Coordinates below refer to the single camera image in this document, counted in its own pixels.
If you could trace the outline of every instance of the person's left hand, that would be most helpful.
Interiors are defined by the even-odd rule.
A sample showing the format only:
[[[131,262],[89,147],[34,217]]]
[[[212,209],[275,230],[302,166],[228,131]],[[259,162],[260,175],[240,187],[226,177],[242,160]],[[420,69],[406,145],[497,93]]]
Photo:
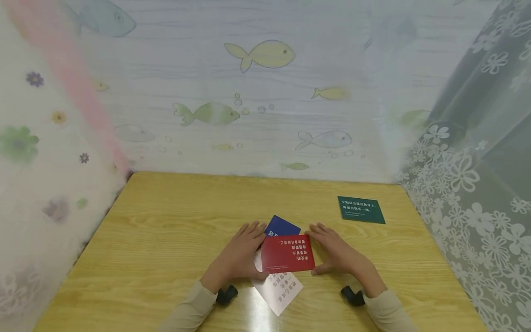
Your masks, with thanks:
[[[223,285],[234,278],[265,280],[269,273],[258,272],[254,265],[254,255],[266,238],[266,226],[259,225],[258,222],[244,224],[210,264],[200,280],[203,287],[216,294]]]

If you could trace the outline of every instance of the floral curtain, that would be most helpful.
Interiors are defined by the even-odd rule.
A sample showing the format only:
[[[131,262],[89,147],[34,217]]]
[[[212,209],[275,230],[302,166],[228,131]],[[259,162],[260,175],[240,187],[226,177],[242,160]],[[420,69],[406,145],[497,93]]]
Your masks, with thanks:
[[[32,330],[125,182],[105,131],[87,121],[24,24],[46,30],[44,17],[0,3],[0,331]],[[52,60],[73,66],[51,46],[61,56]],[[68,72],[76,82],[78,70]]]
[[[399,174],[490,331],[531,329],[530,31],[499,2]]]

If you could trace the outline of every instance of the card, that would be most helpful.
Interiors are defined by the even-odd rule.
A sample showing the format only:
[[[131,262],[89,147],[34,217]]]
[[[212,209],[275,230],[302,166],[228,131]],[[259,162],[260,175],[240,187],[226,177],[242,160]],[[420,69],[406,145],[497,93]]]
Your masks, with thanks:
[[[254,265],[258,271],[262,271],[261,250],[258,250],[254,256]],[[302,284],[291,272],[270,274],[264,281],[251,280],[251,282],[277,316],[280,316],[302,290]]]
[[[301,229],[279,216],[273,216],[273,219],[269,222],[269,225],[265,228],[265,234],[267,236],[284,236],[284,235],[297,235],[301,232]]]
[[[315,267],[308,235],[266,237],[262,267],[269,273],[308,271]]]
[[[376,224],[386,223],[378,201],[343,196],[337,196],[337,198],[343,219]]]

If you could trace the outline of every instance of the hand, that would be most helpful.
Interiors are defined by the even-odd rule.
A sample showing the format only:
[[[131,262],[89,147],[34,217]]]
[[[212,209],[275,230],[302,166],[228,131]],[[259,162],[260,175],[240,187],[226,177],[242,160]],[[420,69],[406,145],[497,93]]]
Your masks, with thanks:
[[[265,280],[269,273],[258,272],[254,265],[256,250],[266,238],[265,227],[266,224],[258,222],[244,224],[210,264],[200,280],[203,287],[216,294],[234,278]]]
[[[331,270],[352,274],[362,284],[368,297],[377,297],[387,289],[374,264],[346,243],[332,228],[322,223],[311,224],[310,231],[305,234],[317,241],[328,255],[323,264],[312,270],[312,275]]]

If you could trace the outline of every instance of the purple flower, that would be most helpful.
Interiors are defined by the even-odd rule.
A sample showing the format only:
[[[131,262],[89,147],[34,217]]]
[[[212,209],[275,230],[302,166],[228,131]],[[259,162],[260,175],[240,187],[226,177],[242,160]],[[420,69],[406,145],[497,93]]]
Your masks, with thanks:
[[[81,160],[82,164],[86,164],[89,161],[89,154],[86,154],[86,153],[81,154],[79,156],[79,159]]]
[[[31,72],[26,75],[26,81],[33,87],[44,85],[44,78],[39,73]]]
[[[64,198],[52,199],[48,205],[42,209],[45,215],[53,219],[57,223],[62,223],[66,220],[70,213],[68,202]]]

